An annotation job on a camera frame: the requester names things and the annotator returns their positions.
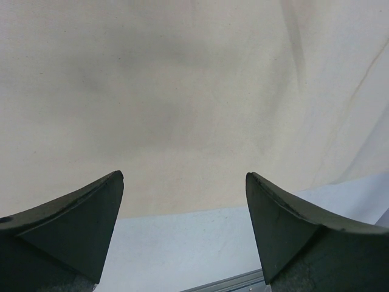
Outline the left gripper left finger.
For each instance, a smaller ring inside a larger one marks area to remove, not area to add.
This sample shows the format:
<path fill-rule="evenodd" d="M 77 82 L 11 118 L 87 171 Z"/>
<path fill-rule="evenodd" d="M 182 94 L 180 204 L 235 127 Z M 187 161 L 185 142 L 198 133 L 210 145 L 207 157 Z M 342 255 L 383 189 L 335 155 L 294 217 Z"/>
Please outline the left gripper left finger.
<path fill-rule="evenodd" d="M 123 196 L 114 171 L 40 206 L 1 218 L 1 291 L 94 291 Z"/>

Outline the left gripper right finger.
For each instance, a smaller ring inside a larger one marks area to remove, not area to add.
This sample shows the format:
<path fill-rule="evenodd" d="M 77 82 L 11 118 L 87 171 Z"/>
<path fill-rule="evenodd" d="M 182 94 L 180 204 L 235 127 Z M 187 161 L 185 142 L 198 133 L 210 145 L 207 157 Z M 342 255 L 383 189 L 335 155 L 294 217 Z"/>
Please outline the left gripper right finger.
<path fill-rule="evenodd" d="M 387 291 L 388 229 L 305 201 L 256 173 L 246 198 L 272 291 Z"/>

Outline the beige cloth surgical kit wrap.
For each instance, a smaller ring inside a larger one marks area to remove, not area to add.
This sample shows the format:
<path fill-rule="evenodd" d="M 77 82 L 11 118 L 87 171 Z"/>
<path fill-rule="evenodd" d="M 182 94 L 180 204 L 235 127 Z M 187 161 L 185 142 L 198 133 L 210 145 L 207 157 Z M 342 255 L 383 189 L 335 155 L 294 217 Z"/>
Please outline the beige cloth surgical kit wrap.
<path fill-rule="evenodd" d="M 1 215 L 115 170 L 122 217 L 388 170 L 387 1 L 2 1 Z"/>

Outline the front aluminium rail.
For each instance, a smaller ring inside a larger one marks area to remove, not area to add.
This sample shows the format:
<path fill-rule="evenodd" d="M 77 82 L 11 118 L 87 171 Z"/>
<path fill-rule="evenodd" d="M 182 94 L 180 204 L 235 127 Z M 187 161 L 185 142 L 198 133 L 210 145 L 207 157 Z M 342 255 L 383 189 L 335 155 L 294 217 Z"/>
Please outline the front aluminium rail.
<path fill-rule="evenodd" d="M 265 291 L 266 283 L 261 269 L 208 283 L 183 292 Z"/>

